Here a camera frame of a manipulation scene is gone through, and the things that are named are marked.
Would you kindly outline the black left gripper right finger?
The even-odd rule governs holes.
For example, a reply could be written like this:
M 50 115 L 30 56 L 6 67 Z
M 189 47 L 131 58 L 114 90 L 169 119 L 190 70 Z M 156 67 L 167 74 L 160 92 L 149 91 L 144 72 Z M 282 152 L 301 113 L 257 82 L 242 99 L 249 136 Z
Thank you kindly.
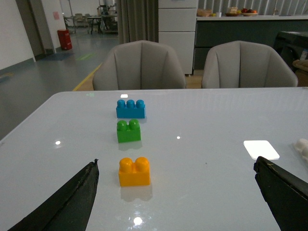
M 308 229 L 308 184 L 259 156 L 254 163 L 255 179 L 282 231 Z

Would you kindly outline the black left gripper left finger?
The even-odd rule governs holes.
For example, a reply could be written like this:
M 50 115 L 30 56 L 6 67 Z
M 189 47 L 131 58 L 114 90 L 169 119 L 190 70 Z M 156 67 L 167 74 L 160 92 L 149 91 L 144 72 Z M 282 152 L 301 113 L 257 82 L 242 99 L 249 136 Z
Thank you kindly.
M 98 160 L 88 163 L 11 231 L 84 231 L 99 181 Z

